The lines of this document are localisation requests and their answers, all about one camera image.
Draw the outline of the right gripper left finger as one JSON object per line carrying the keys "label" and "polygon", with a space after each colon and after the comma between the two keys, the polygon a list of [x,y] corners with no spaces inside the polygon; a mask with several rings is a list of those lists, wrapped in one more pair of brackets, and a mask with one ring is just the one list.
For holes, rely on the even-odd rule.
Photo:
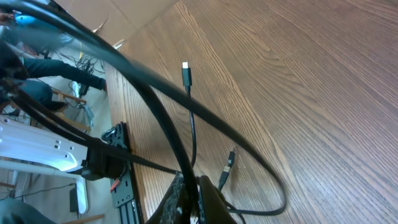
{"label": "right gripper left finger", "polygon": [[180,224],[187,222],[187,203],[184,178],[177,173],[154,214],[147,224]]}

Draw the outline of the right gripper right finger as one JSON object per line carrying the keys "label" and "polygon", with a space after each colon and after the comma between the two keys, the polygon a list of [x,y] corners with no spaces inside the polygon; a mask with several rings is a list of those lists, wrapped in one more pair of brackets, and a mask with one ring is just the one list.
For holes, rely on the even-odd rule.
{"label": "right gripper right finger", "polygon": [[200,224],[237,224],[229,214],[216,187],[203,175],[199,183],[199,223]]}

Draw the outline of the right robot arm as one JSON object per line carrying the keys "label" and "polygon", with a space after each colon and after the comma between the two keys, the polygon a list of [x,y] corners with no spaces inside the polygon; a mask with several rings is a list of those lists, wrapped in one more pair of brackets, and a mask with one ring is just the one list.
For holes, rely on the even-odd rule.
{"label": "right robot arm", "polygon": [[[86,147],[55,133],[1,117],[1,156],[37,162],[64,174],[76,174],[80,180],[108,178],[113,186],[114,207],[121,223],[143,223],[143,213],[132,162],[104,154],[96,146]],[[222,196],[207,176],[198,179],[198,201],[189,199],[182,174],[175,178],[149,223],[234,223]]]}

